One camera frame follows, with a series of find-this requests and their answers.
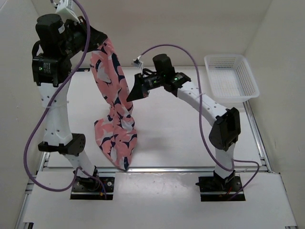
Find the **pink shark print shorts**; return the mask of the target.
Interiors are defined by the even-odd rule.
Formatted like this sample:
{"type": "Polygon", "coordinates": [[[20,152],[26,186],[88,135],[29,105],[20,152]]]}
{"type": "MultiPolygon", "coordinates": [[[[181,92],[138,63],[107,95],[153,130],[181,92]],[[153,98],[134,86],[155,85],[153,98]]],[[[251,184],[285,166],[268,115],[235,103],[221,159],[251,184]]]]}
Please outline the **pink shark print shorts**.
{"type": "Polygon", "coordinates": [[[91,54],[91,71],[109,112],[94,123],[95,141],[117,168],[127,171],[137,144],[132,116],[133,103],[127,101],[129,87],[110,39],[91,54]]]}

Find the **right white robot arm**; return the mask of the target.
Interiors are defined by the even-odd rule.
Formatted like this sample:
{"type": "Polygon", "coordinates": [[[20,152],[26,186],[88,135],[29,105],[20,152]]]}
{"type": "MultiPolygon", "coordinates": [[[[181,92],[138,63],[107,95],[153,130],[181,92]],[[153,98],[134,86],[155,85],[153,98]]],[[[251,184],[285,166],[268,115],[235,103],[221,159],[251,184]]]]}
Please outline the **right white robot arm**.
{"type": "Polygon", "coordinates": [[[163,87],[198,111],[199,117],[205,118],[212,127],[209,141],[215,147],[215,155],[211,155],[216,163],[214,186],[218,190],[226,190],[235,176],[234,148],[241,133],[239,111],[228,109],[201,93],[200,86],[195,85],[189,76],[174,69],[166,54],[158,54],[152,60],[154,72],[144,69],[139,57],[133,60],[133,66],[139,68],[140,73],[134,76],[134,86],[127,101],[146,98],[150,90],[163,87]]]}

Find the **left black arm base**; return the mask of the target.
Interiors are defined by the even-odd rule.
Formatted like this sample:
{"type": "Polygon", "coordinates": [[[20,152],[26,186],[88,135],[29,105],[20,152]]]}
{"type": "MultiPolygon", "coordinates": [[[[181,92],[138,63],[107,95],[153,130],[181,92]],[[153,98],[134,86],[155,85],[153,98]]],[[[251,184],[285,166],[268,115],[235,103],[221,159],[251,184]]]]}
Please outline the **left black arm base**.
{"type": "Polygon", "coordinates": [[[91,177],[77,177],[71,187],[71,200],[113,200],[115,177],[98,175],[95,169],[93,176],[99,177],[99,181],[91,177]]]}

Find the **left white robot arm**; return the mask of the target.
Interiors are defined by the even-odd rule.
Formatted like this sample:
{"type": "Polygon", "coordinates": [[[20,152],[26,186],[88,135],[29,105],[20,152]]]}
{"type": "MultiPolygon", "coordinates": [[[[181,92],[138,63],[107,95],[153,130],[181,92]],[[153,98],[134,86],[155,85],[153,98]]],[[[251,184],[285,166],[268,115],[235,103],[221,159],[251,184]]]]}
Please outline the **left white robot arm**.
{"type": "Polygon", "coordinates": [[[46,14],[37,19],[39,41],[32,49],[32,72],[42,106],[48,110],[42,152],[58,152],[75,168],[76,179],[89,191],[100,185],[97,169],[86,155],[85,135],[72,133],[68,121],[67,93],[70,85],[71,58],[83,52],[95,51],[107,35],[87,27],[83,17],[78,21],[62,21],[58,14],[46,14]]]}

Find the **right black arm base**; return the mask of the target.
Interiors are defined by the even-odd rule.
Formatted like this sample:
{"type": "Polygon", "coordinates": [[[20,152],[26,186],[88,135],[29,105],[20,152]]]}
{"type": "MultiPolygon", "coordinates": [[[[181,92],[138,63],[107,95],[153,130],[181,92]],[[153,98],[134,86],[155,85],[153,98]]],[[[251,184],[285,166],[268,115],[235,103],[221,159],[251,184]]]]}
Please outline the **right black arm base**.
{"type": "Polygon", "coordinates": [[[246,201],[240,176],[234,176],[224,186],[216,176],[198,177],[196,186],[199,187],[201,202],[237,202],[246,201]]]}

